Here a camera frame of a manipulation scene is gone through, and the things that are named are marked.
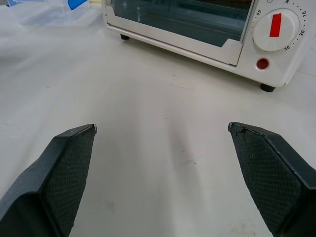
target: white toaster oven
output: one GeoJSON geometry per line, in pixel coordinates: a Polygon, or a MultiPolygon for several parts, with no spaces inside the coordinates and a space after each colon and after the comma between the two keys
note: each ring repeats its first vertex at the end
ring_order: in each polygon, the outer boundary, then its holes
{"type": "Polygon", "coordinates": [[[103,0],[108,29],[261,83],[290,82],[316,35],[316,0],[103,0]]]}

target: oven glass door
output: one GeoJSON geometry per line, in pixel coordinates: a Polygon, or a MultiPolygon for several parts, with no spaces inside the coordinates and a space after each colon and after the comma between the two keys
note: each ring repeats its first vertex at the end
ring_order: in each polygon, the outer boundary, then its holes
{"type": "Polygon", "coordinates": [[[254,1],[108,0],[108,5],[117,17],[223,47],[228,39],[243,43],[254,1]]]}

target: white table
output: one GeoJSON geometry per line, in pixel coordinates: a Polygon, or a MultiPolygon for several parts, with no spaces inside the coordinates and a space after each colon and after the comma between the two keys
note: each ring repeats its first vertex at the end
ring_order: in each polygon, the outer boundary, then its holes
{"type": "MultiPolygon", "coordinates": [[[[51,138],[96,123],[72,237],[271,237],[230,121],[281,134],[316,167],[316,69],[274,93],[104,28],[12,28],[0,7],[0,197],[51,138]]],[[[308,58],[315,58],[316,53],[308,58]]]]}

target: timer dial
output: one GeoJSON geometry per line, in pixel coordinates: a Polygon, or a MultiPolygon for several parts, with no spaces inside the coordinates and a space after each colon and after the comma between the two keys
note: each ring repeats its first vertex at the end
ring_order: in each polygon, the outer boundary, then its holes
{"type": "Polygon", "coordinates": [[[274,10],[255,26],[253,40],[267,52],[274,52],[287,47],[298,33],[300,20],[289,9],[274,10]]]}

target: black rubber foot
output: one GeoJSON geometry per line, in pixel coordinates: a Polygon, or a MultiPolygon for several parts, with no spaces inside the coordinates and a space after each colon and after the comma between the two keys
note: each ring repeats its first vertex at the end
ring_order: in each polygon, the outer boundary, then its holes
{"type": "Polygon", "coordinates": [[[125,35],[121,35],[120,38],[121,38],[122,40],[129,40],[129,37],[128,37],[128,36],[125,36],[125,35]]]}
{"type": "Polygon", "coordinates": [[[265,92],[273,92],[275,90],[275,87],[266,84],[261,84],[260,88],[265,92]]]}

